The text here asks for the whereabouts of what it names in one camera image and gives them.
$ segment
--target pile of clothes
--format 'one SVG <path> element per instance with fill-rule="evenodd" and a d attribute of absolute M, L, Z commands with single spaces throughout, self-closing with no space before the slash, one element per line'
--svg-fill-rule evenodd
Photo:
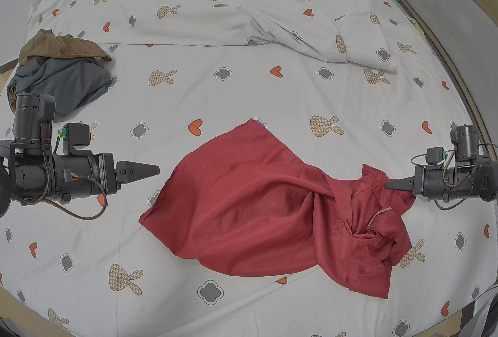
<path fill-rule="evenodd" d="M 17 95 L 35 93 L 55 98 L 54 121 L 105 94 L 112 79 L 95 58 L 112 60 L 96 43 L 40 30 L 21 49 L 16 74 L 7 86 L 10 109 Z"/>

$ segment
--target dark gray cloth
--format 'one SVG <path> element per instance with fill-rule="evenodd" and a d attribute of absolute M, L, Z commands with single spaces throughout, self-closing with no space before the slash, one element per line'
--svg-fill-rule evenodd
<path fill-rule="evenodd" d="M 7 92 L 9 97 L 16 96 L 14 92 L 53 96 L 54 121 L 62 121 L 75 109 L 105 94 L 111 78 L 109 71 L 99 66 L 93 58 L 54 59 L 36 56 L 17 68 Z"/>

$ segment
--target mattress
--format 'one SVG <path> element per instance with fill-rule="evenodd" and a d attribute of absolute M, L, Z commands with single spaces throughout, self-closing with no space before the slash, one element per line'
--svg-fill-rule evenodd
<path fill-rule="evenodd" d="M 233 13 L 213 13 L 223 9 Z M 73 334 L 408 337 L 495 282 L 495 212 L 480 200 L 448 212 L 415 201 L 403 215 L 413 250 L 393 268 L 387 300 L 318 266 L 223 275 L 175 257 L 138 222 L 184 155 L 249 118 L 336 179 L 358 179 L 364 163 L 408 177 L 413 156 L 450 149 L 452 126 L 471 119 L 393 0 L 36 0 L 28 39 L 39 28 L 95 41 L 113 58 L 102 63 L 109 91 L 67 120 L 91 126 L 93 153 L 161 168 L 109 196 L 94 221 L 16 202 L 0 219 L 3 287 Z M 12 139 L 2 96 L 0 129 Z M 312 116 L 330 131 L 316 136 Z M 93 196 L 66 208 L 91 216 L 101 205 Z M 126 280 L 118 291 L 116 273 Z"/>

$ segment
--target red garment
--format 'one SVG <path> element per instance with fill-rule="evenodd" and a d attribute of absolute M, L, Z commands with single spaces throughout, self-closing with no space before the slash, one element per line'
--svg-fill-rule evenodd
<path fill-rule="evenodd" d="M 140 223 L 175 255 L 217 272 L 271 276 L 319 264 L 350 290 L 387 298 L 391 267 L 412 247 L 401 215 L 415 200 L 384 189 L 387 181 L 367 165 L 358 180 L 332 179 L 249 120 L 187 154 Z"/>

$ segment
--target bed sheet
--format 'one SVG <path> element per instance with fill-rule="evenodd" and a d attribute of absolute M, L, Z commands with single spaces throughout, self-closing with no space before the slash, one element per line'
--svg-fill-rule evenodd
<path fill-rule="evenodd" d="M 470 117 L 424 38 L 390 1 L 369 3 L 396 72 L 327 63 L 278 43 L 101 43 L 113 57 L 103 64 L 114 76 L 109 91 L 68 121 L 93 126 L 94 153 L 158 164 L 161 174 L 123 185 L 91 222 L 44 203 L 12 203 L 0 219 L 4 288 L 81 337 L 409 337 L 475 299 L 495 281 L 497 264 L 494 208 L 480 200 L 449 212 L 414 203 L 403 215 L 414 248 L 393 268 L 387 300 L 351 292 L 318 266 L 222 275 L 175 257 L 138 223 L 185 154 L 249 118 L 338 179 L 359 178 L 363 163 L 407 177 L 415 154 L 451 147 L 452 125 Z M 12 138 L 13 116 L 0 102 L 0 130 Z M 316 137 L 311 116 L 336 116 L 344 134 Z M 67 208 L 90 216 L 100 204 L 91 197 Z M 120 269 L 132 284 L 114 291 L 109 273 Z"/>

